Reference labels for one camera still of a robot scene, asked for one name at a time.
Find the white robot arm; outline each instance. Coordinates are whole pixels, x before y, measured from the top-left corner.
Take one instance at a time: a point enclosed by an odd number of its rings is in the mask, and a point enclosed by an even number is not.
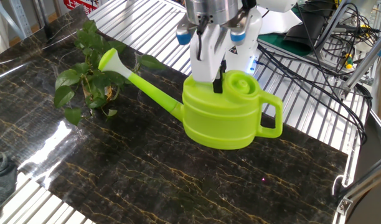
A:
[[[228,70],[251,73],[262,26],[256,5],[286,12],[297,0],[185,0],[186,15],[177,27],[180,44],[190,44],[192,76],[197,82],[220,78],[222,60]]]

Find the watering can handle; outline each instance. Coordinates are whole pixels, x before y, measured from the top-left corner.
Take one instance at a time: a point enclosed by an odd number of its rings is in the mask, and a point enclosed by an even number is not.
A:
[[[281,99],[275,95],[262,91],[260,93],[260,107],[262,112],[263,103],[268,103],[275,107],[275,128],[266,128],[261,126],[261,122],[258,122],[256,136],[264,138],[277,138],[282,134],[283,130],[283,120],[282,120],[282,110],[283,103]]]

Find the lime green watering can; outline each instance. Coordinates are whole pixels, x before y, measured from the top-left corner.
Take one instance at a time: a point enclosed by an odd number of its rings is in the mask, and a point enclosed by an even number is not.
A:
[[[241,149],[255,136],[277,138],[282,134],[282,101],[261,90],[258,82],[244,72],[224,73],[222,93],[214,93],[212,83],[196,82],[189,76],[184,82],[182,104],[126,68],[116,49],[104,54],[99,69],[122,74],[181,121],[191,139],[207,147]],[[261,126],[263,103],[276,109],[275,128]]]

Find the marble surface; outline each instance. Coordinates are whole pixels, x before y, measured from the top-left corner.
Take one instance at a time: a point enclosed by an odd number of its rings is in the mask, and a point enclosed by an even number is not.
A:
[[[245,149],[209,149],[134,86],[108,106],[114,119],[69,124],[54,108],[55,79],[83,62],[73,40],[86,20],[76,9],[51,23],[52,40],[41,30],[0,55],[0,150],[21,171],[97,223],[332,223],[347,156],[289,126]],[[126,66],[135,52],[120,55]],[[181,99],[181,73],[139,75]]]

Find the watering can spout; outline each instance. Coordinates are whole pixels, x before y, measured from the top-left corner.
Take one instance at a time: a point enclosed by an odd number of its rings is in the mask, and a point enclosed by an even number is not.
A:
[[[130,69],[126,68],[118,56],[116,49],[110,49],[104,56],[102,56],[99,63],[99,70],[102,72],[112,71],[126,77],[131,83],[147,94],[152,100],[166,109],[170,114],[182,122],[183,117],[183,104],[175,100],[173,97],[167,95],[154,85],[150,84],[145,79],[133,73]]]

